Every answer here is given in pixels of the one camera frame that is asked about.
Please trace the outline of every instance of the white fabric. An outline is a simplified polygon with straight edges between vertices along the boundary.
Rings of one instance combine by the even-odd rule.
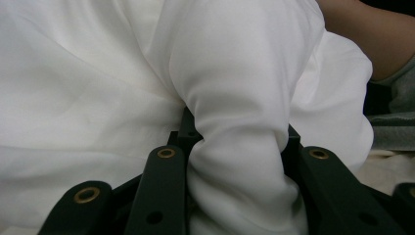
[[[1,0],[0,40],[5,234],[38,228],[77,183],[140,173],[185,104],[205,138],[192,234],[306,233],[279,154],[289,122],[351,169],[371,145],[370,63],[314,0]]]

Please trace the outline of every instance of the human skin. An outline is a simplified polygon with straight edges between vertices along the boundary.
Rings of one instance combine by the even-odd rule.
[[[415,18],[359,0],[316,0],[326,28],[354,41],[373,64],[373,80],[385,79],[415,55]]]

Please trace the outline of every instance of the black plastic part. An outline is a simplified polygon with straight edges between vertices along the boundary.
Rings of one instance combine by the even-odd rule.
[[[286,175],[292,178],[298,178],[296,173],[296,165],[298,164],[298,152],[302,145],[300,144],[300,135],[289,125],[288,128],[289,141],[286,148],[281,153],[281,158],[284,166],[284,172]]]
[[[183,150],[185,156],[189,156],[193,146],[202,140],[202,135],[196,130],[195,118],[188,108],[184,109],[182,122],[177,134],[177,144]]]
[[[186,234],[185,156],[168,145],[147,159],[125,235]]]
[[[415,183],[401,183],[392,195],[391,214],[406,231],[415,234]]]
[[[310,234],[406,234],[329,150],[303,148],[298,171],[301,191],[312,198],[312,209],[319,210],[318,219],[308,215],[314,223]]]
[[[141,176],[140,174],[113,190],[112,202],[115,214],[108,234],[122,234],[124,232]]]
[[[38,234],[106,234],[113,213],[112,193],[111,186],[100,181],[72,187],[54,206]]]

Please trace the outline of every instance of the white cloth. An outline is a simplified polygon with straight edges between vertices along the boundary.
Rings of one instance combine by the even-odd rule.
[[[188,167],[192,234],[306,233],[280,160],[289,122],[351,169],[370,149],[370,63],[314,0],[1,0],[0,40],[9,234],[77,183],[140,173],[185,104],[205,138]]]
[[[392,195],[396,185],[415,182],[415,152],[372,149],[355,176],[362,184]]]

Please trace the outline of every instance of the mounting hole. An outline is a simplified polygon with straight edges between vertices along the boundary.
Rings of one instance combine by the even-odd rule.
[[[174,155],[176,155],[176,151],[174,151],[173,149],[162,149],[157,152],[157,156],[159,156],[159,158],[162,159],[168,159],[173,157]]]
[[[362,212],[359,214],[359,218],[364,223],[372,225],[372,226],[376,226],[379,223],[378,219],[370,213]]]
[[[308,154],[319,160],[326,160],[329,158],[329,155],[325,151],[319,149],[310,150]]]
[[[88,187],[79,190],[73,197],[73,200],[78,204],[86,204],[89,203],[100,195],[100,189],[97,187]]]
[[[162,213],[160,211],[154,211],[147,215],[147,223],[158,224],[162,221]]]

